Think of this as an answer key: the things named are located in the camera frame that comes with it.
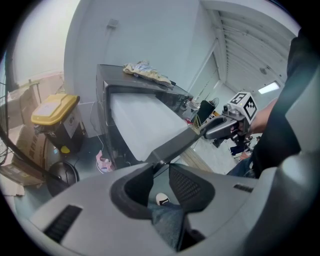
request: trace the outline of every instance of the cardboard box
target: cardboard box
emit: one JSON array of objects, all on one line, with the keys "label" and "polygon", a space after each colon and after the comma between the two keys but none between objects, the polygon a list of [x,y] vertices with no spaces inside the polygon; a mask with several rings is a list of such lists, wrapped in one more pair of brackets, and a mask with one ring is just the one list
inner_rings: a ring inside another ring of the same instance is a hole
[{"label": "cardboard box", "polygon": [[[21,125],[9,130],[9,138],[29,159],[45,167],[44,134],[39,134],[32,126]],[[0,173],[23,186],[40,184],[45,180],[41,172],[30,167],[12,152],[8,153],[4,164],[0,166]]]},{"label": "cardboard box", "polygon": [[31,125],[31,114],[38,103],[32,88],[24,87],[8,94],[8,128]]}]

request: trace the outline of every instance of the floor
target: floor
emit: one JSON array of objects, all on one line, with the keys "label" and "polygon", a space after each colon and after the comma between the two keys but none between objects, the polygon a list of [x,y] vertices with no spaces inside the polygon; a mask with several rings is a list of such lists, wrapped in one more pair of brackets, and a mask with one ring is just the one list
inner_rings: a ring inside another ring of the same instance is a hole
[{"label": "floor", "polygon": [[[226,174],[236,165],[236,161],[229,152],[229,147],[232,147],[232,144],[228,141],[223,142],[219,148],[215,148],[210,140],[200,138],[184,154],[173,160],[173,162],[200,168],[208,172]],[[57,161],[64,160],[72,165],[75,164],[80,180],[101,175],[96,167],[96,155],[101,148],[102,145],[98,137],[86,138],[78,154],[60,154],[50,145],[47,149],[49,159],[47,161],[47,168]],[[105,151],[103,152],[103,157],[108,158]],[[172,203],[178,204],[178,200],[169,185],[168,165],[165,165],[154,175],[149,201],[156,202],[156,194],[160,192],[167,194]],[[45,183],[26,186],[24,196],[14,197],[16,213],[28,219],[51,198],[52,196]]]}]

